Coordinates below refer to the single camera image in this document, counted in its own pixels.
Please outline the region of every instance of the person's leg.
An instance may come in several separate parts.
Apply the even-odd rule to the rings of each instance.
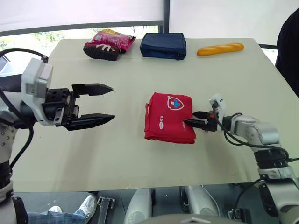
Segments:
[[[96,209],[97,198],[95,195],[89,195],[74,214],[84,216],[87,223],[94,215]]]
[[[58,206],[43,213],[28,212],[28,224],[86,224],[96,211],[96,203],[96,196],[89,195],[73,214],[60,212]]]
[[[86,224],[86,218],[80,214],[52,211],[28,212],[28,224]]]

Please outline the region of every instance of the wire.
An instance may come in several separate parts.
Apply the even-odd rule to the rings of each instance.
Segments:
[[[0,118],[0,123],[3,123],[3,124],[8,125],[8,126],[12,126],[13,125],[13,123],[11,123],[11,122],[3,119],[3,118]]]
[[[11,162],[10,164],[10,168],[12,169],[14,167],[14,165],[16,164],[16,162],[18,161],[18,159],[22,156],[22,154],[25,152],[25,150],[28,148],[29,144],[31,143],[32,141],[32,138],[33,138],[33,134],[34,134],[34,131],[33,131],[33,127],[31,126],[29,128],[29,136],[28,136],[28,139],[25,143],[25,145],[23,146],[23,148],[19,151],[19,153],[15,156],[14,160]]]
[[[213,200],[213,202],[215,203],[216,207],[217,207],[217,210],[218,210],[218,216],[220,217],[221,214],[220,214],[220,209],[219,209],[219,206],[218,206],[218,203],[216,202],[216,200],[212,197],[212,195],[207,191],[207,189],[205,189],[204,185],[201,185],[201,187],[203,188],[203,190],[210,196],[210,198]]]
[[[243,143],[235,143],[235,142],[232,142],[232,141],[228,138],[228,136],[227,136],[227,134],[226,134],[225,132],[223,132],[223,134],[224,134],[224,138],[225,138],[230,144],[232,144],[232,145],[234,145],[234,146],[243,146],[243,145],[244,145]]]
[[[16,52],[16,51],[27,52],[27,53],[38,55],[42,58],[42,60],[45,63],[48,62],[48,57],[47,56],[45,56],[45,55],[43,55],[43,54],[41,54],[37,51],[24,49],[24,48],[5,49],[5,50],[0,52],[0,58],[3,57],[7,53]],[[12,163],[10,164],[10,168],[12,169],[14,167],[14,165],[16,164],[16,162],[18,161],[18,159],[22,156],[22,154],[25,152],[25,150],[28,148],[29,144],[31,143],[34,131],[33,131],[33,125],[14,107],[14,105],[9,101],[9,99],[4,94],[2,88],[0,88],[0,97],[3,100],[3,102],[8,106],[9,110],[11,112],[13,112],[26,125],[26,127],[29,129],[29,136],[27,138],[27,141],[26,141],[25,145],[19,151],[19,153],[16,155],[16,157],[13,159]],[[8,122],[4,119],[0,119],[0,122],[3,123],[3,124],[6,124],[6,125],[10,125],[10,126],[13,125],[12,123],[10,123],[10,122]]]
[[[242,195],[249,189],[251,188],[252,186],[254,186],[256,183],[260,182],[262,179],[258,179],[256,181],[254,181],[253,183],[251,183],[250,185],[247,186],[247,188],[245,188],[243,191],[241,191],[241,193],[239,194],[239,196],[237,197],[237,200],[235,201],[235,206],[233,208],[233,218],[236,218],[235,217],[235,212],[237,210],[237,207],[238,207],[238,203],[242,197]]]
[[[231,116],[230,120],[231,120],[234,116],[237,116],[237,115],[243,115],[243,114],[242,114],[242,113],[234,113],[234,114]],[[227,134],[226,134],[225,132],[223,132],[223,134],[224,134],[224,138],[225,138],[230,144],[232,144],[232,145],[234,145],[234,146],[243,146],[243,145],[244,145],[243,143],[235,143],[235,142],[232,142],[232,141],[228,138],[228,136],[227,136]]]
[[[241,143],[243,145],[246,145],[246,146],[249,146],[249,147],[253,147],[253,148],[268,148],[268,149],[274,149],[274,150],[279,150],[279,151],[282,151],[284,152],[285,154],[285,158],[286,160],[288,161],[289,160],[289,153],[284,149],[284,148],[281,148],[281,147],[277,147],[277,146],[265,146],[265,145],[254,145],[254,144],[250,144],[248,142],[244,142],[244,141],[241,141],[239,139],[237,139],[235,136],[233,136],[223,125],[222,123],[220,123],[220,121],[218,120],[218,117],[217,117],[217,113],[216,113],[216,108],[215,106],[213,105],[213,114],[214,114],[214,117],[218,123],[218,125],[221,127],[221,129],[229,136],[231,137],[233,140],[237,141],[238,143]]]
[[[16,51],[18,51],[18,52],[27,52],[27,53],[31,53],[31,54],[34,54],[34,55],[38,55],[38,56],[40,56],[42,58],[43,61],[44,61],[44,59],[48,58],[47,56],[43,55],[42,53],[39,53],[39,52],[37,52],[35,50],[25,49],[25,48],[9,48],[9,49],[5,49],[5,50],[3,50],[3,51],[0,52],[0,58],[2,56],[4,56],[5,54],[7,54],[7,53],[16,52]]]

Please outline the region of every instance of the window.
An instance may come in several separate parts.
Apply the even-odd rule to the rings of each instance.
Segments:
[[[7,48],[27,48],[50,56],[51,52],[60,40],[82,38],[91,39],[102,29],[105,28],[70,29],[4,36],[0,37],[0,51]],[[137,38],[143,38],[147,32],[158,33],[158,26],[113,27],[109,29],[122,34],[136,36]],[[12,52],[7,54],[7,58],[11,61],[11,65],[9,66],[9,71],[6,71],[6,73],[14,74],[24,71],[32,57],[39,58],[38,56],[23,52]]]

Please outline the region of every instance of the navy blue bag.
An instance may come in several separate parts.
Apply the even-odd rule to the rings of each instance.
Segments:
[[[186,57],[186,41],[180,33],[146,33],[140,44],[143,57],[159,57],[183,60]]]

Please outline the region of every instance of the white curtain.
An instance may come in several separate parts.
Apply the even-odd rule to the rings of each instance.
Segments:
[[[163,0],[2,0],[0,32],[57,25],[163,20]]]
[[[170,32],[186,38],[254,38],[276,45],[299,0],[171,0]]]

